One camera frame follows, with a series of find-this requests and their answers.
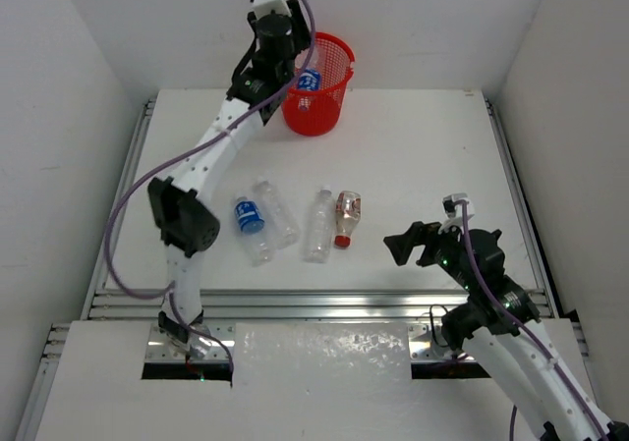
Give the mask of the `red cap red label bottle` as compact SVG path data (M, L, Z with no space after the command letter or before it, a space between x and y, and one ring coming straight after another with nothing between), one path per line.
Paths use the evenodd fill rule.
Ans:
M351 244L352 233L362 217L362 198L358 193L342 191L335 205L335 237L337 248L345 249Z

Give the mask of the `clear ribbed bottle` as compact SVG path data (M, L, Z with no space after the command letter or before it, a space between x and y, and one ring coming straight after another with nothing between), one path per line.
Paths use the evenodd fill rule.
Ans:
M274 226L277 247L294 245L300 238L300 228L280 190L267 178L258 178L253 191Z

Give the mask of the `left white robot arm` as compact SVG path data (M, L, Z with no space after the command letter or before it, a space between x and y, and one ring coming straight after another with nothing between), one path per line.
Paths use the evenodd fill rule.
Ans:
M312 44L298 0L257 5L248 22L254 43L235 69L219 113L196 152L147 187L167 262L167 291L158 325L184 349L202 323L202 263L220 231L219 219L210 210L212 194L239 150L286 98L295 82L295 60Z

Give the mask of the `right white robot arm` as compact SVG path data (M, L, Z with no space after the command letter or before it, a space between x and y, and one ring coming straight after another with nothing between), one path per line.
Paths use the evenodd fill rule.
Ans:
M552 344L537 306L506 274L500 231L440 227L415 222L383 241L399 266L422 248L418 266L439 266L467 291L466 302L441 318L448 347L483 368L536 439L627 439L627 424L592 401Z

